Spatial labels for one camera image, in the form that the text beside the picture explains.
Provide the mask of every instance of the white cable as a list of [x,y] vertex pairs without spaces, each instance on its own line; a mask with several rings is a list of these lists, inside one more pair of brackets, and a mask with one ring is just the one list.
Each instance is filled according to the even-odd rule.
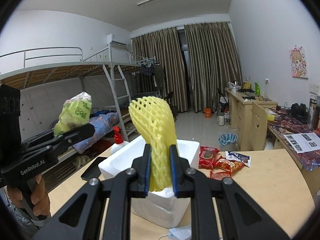
[[165,237],[165,236],[168,236],[168,235],[163,235],[163,236],[160,236],[160,237],[158,238],[158,240],[160,240],[161,238],[163,238],[163,237]]

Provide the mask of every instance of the trash can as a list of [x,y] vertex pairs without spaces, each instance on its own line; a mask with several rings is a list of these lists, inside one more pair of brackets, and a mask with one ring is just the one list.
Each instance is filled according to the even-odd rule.
[[218,142],[220,143],[220,151],[236,151],[237,145],[236,142],[238,140],[238,136],[234,133],[224,133],[220,135]]

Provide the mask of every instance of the red snack bag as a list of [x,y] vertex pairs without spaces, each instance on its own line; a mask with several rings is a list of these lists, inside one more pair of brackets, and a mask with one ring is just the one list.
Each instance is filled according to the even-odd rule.
[[210,178],[211,179],[222,180],[224,177],[231,178],[231,172],[230,171],[221,171],[221,172],[213,173],[212,171],[210,171]]
[[214,160],[219,149],[200,146],[199,169],[213,169]]
[[231,173],[243,168],[244,164],[237,161],[229,161],[226,158],[220,156],[215,163],[215,167],[218,167],[220,169],[223,169],[225,171],[230,171]]

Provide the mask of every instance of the cartoon girl drawing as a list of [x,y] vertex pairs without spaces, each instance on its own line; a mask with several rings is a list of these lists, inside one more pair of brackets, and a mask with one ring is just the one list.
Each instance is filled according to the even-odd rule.
[[297,49],[297,46],[295,49],[291,51],[290,58],[291,58],[291,71],[292,76],[295,77],[304,77],[307,74],[307,64],[303,60],[305,55],[301,53],[302,47]]

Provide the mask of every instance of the curtain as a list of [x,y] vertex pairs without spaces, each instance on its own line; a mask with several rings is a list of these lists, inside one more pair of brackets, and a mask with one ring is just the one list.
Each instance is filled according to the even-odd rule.
[[[172,103],[179,112],[188,111],[186,78],[176,28],[168,28],[133,38],[133,53],[152,58],[163,66],[165,72],[164,95],[173,91]],[[139,74],[137,87],[140,93],[154,88],[153,76]]]
[[227,22],[185,26],[194,111],[217,106],[217,88],[224,93],[228,82],[242,82],[236,46]]

